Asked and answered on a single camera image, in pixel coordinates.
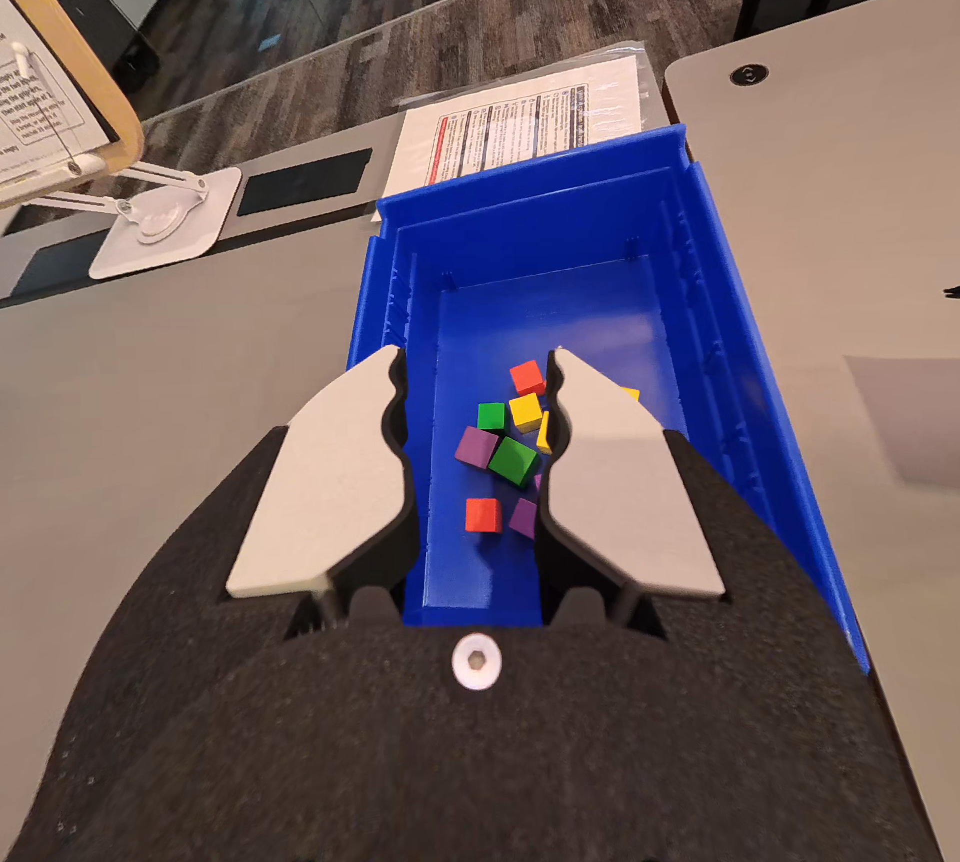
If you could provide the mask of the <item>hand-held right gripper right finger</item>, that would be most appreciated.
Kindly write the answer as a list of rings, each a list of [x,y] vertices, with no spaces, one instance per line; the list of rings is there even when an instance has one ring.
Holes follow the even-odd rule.
[[[671,449],[686,440],[569,349],[548,354],[551,455],[534,518],[545,618],[590,589],[630,626],[656,597],[716,603],[726,586]]]

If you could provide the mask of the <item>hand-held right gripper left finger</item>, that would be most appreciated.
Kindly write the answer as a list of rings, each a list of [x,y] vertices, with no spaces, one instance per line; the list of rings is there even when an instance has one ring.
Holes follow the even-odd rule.
[[[354,594],[404,587],[420,551],[406,352],[385,345],[294,414],[225,582],[249,599],[308,593],[332,621]]]

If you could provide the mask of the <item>blue plastic bin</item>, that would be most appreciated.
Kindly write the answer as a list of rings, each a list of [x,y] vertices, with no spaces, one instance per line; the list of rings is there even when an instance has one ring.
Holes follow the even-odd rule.
[[[521,492],[454,461],[510,368],[563,347],[687,437],[775,532],[864,672],[865,642],[733,252],[681,125],[386,198],[368,242],[350,369],[406,350],[405,451],[421,544],[404,620],[538,626],[532,543],[481,543],[469,493]]]

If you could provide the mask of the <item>instruction sheet on wooden stand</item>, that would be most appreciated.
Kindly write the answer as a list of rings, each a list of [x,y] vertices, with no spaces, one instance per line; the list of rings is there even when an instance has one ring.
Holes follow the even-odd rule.
[[[185,261],[218,240],[242,181],[229,167],[195,174],[140,158],[141,122],[57,0],[13,0],[60,59],[115,139],[53,168],[2,184],[2,208],[36,205],[99,212],[112,220],[92,280]]]

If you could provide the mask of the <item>paper in plastic sleeve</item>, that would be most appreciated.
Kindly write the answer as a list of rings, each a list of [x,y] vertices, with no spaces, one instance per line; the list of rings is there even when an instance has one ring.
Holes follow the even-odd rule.
[[[669,124],[645,47],[624,42],[408,108],[384,196]]]

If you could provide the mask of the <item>dark grey cabinet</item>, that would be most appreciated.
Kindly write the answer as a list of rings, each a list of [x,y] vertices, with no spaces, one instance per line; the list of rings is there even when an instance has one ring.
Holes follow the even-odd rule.
[[[158,73],[159,55],[111,0],[57,1],[126,96]]]

